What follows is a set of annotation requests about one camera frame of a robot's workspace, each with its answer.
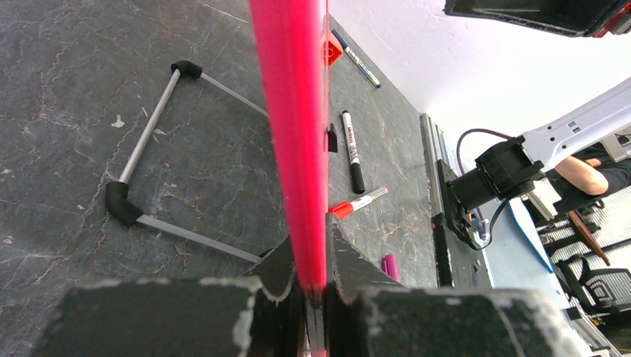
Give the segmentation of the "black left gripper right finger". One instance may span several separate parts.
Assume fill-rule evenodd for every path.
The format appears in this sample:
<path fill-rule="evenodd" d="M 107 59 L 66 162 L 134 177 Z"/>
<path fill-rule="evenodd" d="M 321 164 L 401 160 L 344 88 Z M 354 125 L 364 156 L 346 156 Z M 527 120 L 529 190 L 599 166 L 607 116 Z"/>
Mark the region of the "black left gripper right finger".
<path fill-rule="evenodd" d="M 357 251 L 328 215 L 330 356 L 581 356 L 567 317 L 523 289 L 412 289 Z"/>

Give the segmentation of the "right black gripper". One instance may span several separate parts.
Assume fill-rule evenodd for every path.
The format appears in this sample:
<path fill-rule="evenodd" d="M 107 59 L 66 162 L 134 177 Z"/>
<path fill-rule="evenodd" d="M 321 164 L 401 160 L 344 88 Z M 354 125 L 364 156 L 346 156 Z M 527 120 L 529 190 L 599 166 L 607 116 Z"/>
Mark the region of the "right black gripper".
<path fill-rule="evenodd" d="M 627 0 L 460 0 L 446 1 L 443 11 L 574 38 L 630 32 Z"/>

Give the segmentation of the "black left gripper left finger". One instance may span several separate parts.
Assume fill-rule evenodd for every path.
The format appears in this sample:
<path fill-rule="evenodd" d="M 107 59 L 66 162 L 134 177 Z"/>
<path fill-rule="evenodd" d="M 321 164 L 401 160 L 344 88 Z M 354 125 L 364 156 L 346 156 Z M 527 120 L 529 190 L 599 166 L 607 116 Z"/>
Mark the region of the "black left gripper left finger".
<path fill-rule="evenodd" d="M 296 356 L 301 296 L 285 239 L 238 277 L 102 279 L 70 289 L 34 356 Z"/>

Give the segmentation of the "magenta marker cap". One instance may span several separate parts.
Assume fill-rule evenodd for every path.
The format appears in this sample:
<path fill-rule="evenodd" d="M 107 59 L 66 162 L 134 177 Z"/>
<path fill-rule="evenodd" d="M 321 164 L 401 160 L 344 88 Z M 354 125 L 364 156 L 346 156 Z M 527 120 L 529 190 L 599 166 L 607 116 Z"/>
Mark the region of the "magenta marker cap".
<path fill-rule="evenodd" d="M 391 279 L 400 282 L 400 273 L 397 265 L 397 258 L 393 254 L 387 254 L 381 261 L 382 271 Z"/>

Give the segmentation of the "blue whiteboard marker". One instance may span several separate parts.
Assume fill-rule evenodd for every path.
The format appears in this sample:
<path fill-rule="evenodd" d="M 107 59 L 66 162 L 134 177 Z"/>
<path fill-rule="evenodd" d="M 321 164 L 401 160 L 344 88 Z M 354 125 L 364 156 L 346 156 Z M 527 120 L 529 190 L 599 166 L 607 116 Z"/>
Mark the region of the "blue whiteboard marker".
<path fill-rule="evenodd" d="M 357 68 L 364 74 L 364 76 L 367 77 L 367 79 L 371 82 L 372 86 L 375 87 L 376 89 L 380 89 L 382 87 L 381 82 L 368 69 L 368 67 L 364 64 L 364 62 L 350 49 L 350 46 L 342 38 L 339 32 L 336 30 L 331 30 L 331 33 L 339 41 L 342 47 L 342 50 L 350 57 L 350 59 L 357 66 Z"/>

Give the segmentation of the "pink framed whiteboard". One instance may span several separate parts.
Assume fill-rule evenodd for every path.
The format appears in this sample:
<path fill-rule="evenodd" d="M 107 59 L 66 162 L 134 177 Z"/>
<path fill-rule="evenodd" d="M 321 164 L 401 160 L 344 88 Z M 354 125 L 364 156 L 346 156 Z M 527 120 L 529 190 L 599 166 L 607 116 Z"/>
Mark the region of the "pink framed whiteboard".
<path fill-rule="evenodd" d="M 326 1 L 251 1 L 272 141 L 312 356 L 327 356 Z"/>

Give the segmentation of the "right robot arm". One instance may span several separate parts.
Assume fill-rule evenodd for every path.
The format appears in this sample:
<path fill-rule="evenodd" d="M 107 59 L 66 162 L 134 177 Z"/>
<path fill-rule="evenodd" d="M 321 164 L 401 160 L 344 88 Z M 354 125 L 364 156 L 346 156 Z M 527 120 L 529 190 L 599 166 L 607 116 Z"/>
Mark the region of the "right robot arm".
<path fill-rule="evenodd" d="M 447 1 L 443 11 L 567 37 L 630 32 L 629 1 Z M 504 208 L 572 153 L 629 125 L 630 80 L 625 80 L 555 121 L 493 145 L 471 171 L 453 179 L 441 175 L 447 226 L 460 241 L 480 250 L 470 212 L 495 199 L 502 199 Z"/>

